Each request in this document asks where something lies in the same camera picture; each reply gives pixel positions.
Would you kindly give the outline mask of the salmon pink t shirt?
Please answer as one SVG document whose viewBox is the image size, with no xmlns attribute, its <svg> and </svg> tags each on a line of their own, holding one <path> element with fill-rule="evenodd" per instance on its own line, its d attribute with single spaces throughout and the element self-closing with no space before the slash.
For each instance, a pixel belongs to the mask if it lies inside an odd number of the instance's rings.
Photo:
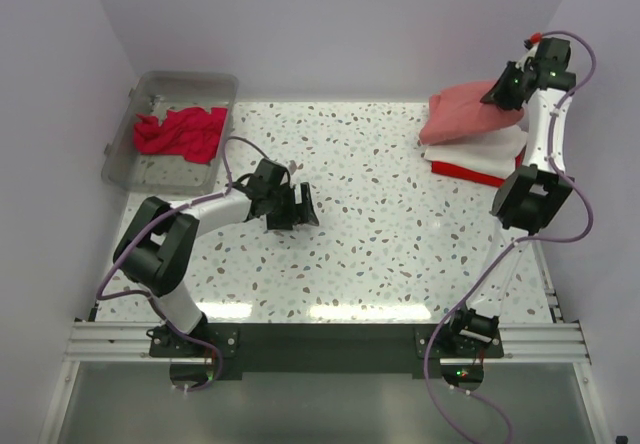
<svg viewBox="0 0 640 444">
<path fill-rule="evenodd" d="M 474 81 L 433 94 L 428 100 L 426 121 L 419 132 L 420 143 L 435 145 L 518 124 L 525 115 L 523 109 L 502 110 L 481 102 L 494 84 L 489 80 Z"/>
</svg>

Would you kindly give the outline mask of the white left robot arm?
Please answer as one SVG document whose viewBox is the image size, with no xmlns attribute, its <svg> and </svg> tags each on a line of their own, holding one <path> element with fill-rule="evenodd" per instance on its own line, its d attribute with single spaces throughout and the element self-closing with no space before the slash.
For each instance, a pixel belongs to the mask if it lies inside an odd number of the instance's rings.
<svg viewBox="0 0 640 444">
<path fill-rule="evenodd" d="M 208 320 L 184 283 L 196 240 L 260 218 L 275 231 L 317 226 L 311 185 L 294 184 L 285 166 L 264 158 L 219 193 L 192 201 L 145 199 L 116 246 L 113 269 L 140 286 L 183 355 L 196 356 L 207 344 Z"/>
</svg>

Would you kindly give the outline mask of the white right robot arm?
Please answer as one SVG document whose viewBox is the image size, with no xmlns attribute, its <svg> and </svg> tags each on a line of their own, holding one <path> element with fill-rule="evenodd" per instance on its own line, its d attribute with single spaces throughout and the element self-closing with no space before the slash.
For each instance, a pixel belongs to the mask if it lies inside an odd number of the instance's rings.
<svg viewBox="0 0 640 444">
<path fill-rule="evenodd" d="M 572 192 L 561 176 L 565 120 L 576 85 L 568 69 L 571 44 L 538 34 L 525 46 L 526 54 L 508 62 L 481 99 L 504 111 L 526 108 L 530 123 L 522 160 L 494 196 L 496 228 L 480 283 L 442 331 L 442 343 L 459 357 L 497 344 L 504 299 L 527 240 L 550 224 Z"/>
</svg>

